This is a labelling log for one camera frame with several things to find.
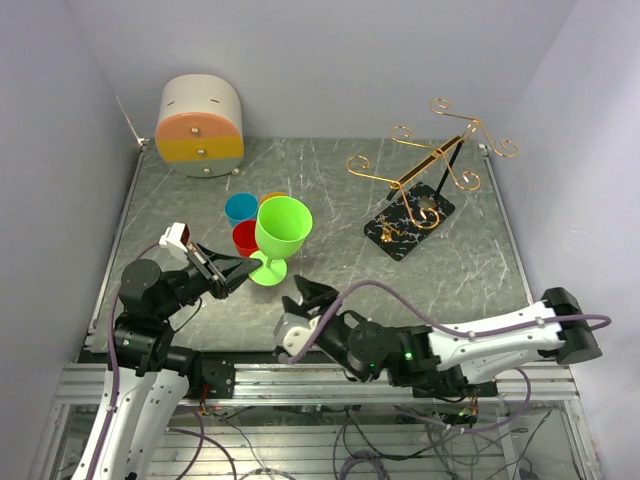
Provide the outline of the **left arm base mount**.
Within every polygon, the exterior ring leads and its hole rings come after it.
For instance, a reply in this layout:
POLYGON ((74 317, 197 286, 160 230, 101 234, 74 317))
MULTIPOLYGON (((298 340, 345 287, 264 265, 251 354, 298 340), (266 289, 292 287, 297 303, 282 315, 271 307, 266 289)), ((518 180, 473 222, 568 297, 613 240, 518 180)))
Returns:
POLYGON ((236 370, 218 355, 172 346, 162 367, 188 380, 187 399, 231 399, 233 396, 236 370))

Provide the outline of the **orange wine glass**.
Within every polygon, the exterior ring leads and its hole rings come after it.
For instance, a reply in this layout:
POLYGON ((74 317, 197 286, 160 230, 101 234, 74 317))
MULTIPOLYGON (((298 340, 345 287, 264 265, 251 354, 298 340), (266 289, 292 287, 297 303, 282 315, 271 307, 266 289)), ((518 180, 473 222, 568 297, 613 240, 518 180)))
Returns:
POLYGON ((281 196, 288 196, 288 194, 285 193, 285 192, 279 192, 279 191, 267 193, 267 194, 265 194, 264 196, 261 197, 260 205, 262 205, 267 200, 270 200, 270 199, 276 198, 276 197, 281 197, 281 196))

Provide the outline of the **green wine glass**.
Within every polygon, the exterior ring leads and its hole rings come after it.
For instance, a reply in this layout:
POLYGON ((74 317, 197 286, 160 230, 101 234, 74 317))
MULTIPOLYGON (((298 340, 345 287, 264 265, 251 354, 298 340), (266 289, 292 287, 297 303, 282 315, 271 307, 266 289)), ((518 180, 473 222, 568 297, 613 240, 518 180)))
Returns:
POLYGON ((250 274, 263 287, 280 284, 288 272, 287 259, 295 255, 313 228, 309 208, 290 196, 275 196, 258 209, 255 242, 258 250, 250 255, 262 265, 250 274))

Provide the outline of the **blue wine glass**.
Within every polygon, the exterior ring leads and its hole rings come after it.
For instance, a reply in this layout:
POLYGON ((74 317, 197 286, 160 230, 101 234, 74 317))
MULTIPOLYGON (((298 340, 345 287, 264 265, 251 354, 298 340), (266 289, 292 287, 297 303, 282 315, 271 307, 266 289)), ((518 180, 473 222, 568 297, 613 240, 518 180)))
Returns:
POLYGON ((240 192, 230 196, 225 205, 224 213, 232 228, 242 222, 255 220, 259 208, 256 196, 248 192, 240 192))

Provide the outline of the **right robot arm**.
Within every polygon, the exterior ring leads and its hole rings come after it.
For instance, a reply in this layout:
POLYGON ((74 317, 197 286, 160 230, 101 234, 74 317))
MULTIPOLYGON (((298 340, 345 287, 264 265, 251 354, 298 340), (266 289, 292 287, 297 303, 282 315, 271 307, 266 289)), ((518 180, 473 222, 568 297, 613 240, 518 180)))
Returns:
POLYGON ((290 364, 318 348, 355 381, 385 375, 393 387, 422 395, 476 394, 498 374, 551 359, 558 365, 594 360, 602 351, 595 331, 611 322, 586 315, 566 289, 555 287, 541 299, 511 313, 443 325, 420 314, 416 326, 384 326, 342 307, 344 292, 302 276, 295 278, 300 301, 283 297, 274 340, 290 364))

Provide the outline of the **red wine glass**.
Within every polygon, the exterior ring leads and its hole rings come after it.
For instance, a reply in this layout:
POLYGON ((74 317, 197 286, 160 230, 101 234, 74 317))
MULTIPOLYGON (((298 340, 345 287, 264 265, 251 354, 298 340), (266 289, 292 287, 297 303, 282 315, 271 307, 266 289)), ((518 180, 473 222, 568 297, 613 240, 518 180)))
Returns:
POLYGON ((255 239, 256 221, 245 220, 238 223, 232 232, 232 241, 236 251, 241 257, 250 257, 259 250, 255 239))

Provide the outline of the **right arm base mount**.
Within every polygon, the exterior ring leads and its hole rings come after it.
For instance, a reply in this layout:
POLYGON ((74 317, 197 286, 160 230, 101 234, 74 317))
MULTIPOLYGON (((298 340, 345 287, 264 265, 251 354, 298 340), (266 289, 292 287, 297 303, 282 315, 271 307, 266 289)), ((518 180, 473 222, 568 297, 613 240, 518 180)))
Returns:
POLYGON ((466 381, 436 379, 412 386, 411 391, 415 398, 432 398, 450 402, 461 401, 473 396, 494 398, 498 395, 498 388, 493 381, 468 383, 466 381))

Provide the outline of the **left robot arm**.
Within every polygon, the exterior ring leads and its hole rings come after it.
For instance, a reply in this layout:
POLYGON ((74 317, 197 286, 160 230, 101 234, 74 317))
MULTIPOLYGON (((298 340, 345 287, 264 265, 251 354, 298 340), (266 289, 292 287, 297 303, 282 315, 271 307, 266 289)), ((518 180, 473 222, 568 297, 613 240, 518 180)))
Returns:
POLYGON ((164 271, 138 258, 122 272, 111 310, 109 362, 96 418, 76 479, 143 479, 184 397, 204 383, 198 351, 173 345, 170 318, 204 294, 223 300, 261 261, 219 254, 199 244, 182 249, 187 264, 164 271))

